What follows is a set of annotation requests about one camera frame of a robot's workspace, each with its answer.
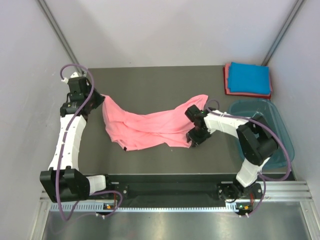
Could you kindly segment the pink t-shirt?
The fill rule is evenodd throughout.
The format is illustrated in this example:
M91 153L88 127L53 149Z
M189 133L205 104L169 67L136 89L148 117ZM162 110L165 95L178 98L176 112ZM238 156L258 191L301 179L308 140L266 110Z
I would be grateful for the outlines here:
M209 96L196 95L171 110L136 114L122 109L106 95L102 104L105 131L113 143L125 151L138 151L166 144L175 148L190 148L186 134L194 124L185 115L195 105L203 109Z

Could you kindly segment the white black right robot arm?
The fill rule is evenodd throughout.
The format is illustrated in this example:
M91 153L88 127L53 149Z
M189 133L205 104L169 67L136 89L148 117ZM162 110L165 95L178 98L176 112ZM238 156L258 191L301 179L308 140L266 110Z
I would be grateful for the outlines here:
M189 107L185 115L194 124L186 134L186 140L192 147L199 146L216 131L238 139L244 161L233 183L220 190L219 194L225 201L232 202L249 195L258 174L279 147L276 135L268 131L269 126L263 116L237 117L214 108L200 110L196 105Z

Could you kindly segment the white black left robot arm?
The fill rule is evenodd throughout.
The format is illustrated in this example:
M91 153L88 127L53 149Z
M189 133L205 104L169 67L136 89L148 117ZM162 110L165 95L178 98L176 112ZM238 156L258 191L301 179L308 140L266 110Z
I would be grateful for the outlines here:
M104 96L92 89L90 81L75 72L62 82L69 87L66 102L60 107L60 132L56 150L39 180L49 199L54 202L87 200L97 192L109 198L114 191L104 174L86 176L79 171L78 157L84 129L91 111L99 107Z

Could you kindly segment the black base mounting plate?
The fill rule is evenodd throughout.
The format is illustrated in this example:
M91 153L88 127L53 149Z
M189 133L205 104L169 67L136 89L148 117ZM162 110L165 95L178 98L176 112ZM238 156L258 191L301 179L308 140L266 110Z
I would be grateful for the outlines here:
M243 187L234 174L110 174L108 185L130 199L140 196L208 196L214 200L240 200L262 196L254 181Z

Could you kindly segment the folded blue t-shirt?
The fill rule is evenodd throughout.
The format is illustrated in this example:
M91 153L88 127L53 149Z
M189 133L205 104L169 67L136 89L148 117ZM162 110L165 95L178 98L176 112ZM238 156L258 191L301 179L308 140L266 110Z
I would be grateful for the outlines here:
M227 81L227 88L232 93L271 93L270 69L267 66L231 62Z

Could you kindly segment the aluminium frame rail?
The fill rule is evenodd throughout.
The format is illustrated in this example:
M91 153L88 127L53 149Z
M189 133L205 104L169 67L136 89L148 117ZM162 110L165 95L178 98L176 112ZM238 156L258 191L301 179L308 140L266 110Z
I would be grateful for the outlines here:
M293 201L294 199L310 198L310 193L307 185L303 182L298 181L284 181L284 182L257 182L260 184L262 189L262 196L258 199L274 198L279 201ZM219 199L213 199L205 195L191 196L191 195L180 195L180 196L136 196L130 199L125 198L124 193L120 192L118 189L113 189L107 184L101 190L91 193L88 186L81 186L76 190L70 190L67 186L62 186L60 188L60 198L59 201L62 203L67 202L79 202L86 200L104 200L111 199L115 196L117 200L123 199L125 202L130 201L173 201L174 198L177 199L187 199L190 200L194 198L196 200L213 200L213 201L225 201ZM235 201L246 201L249 199L236 199ZM233 203L230 199L225 201L227 203Z

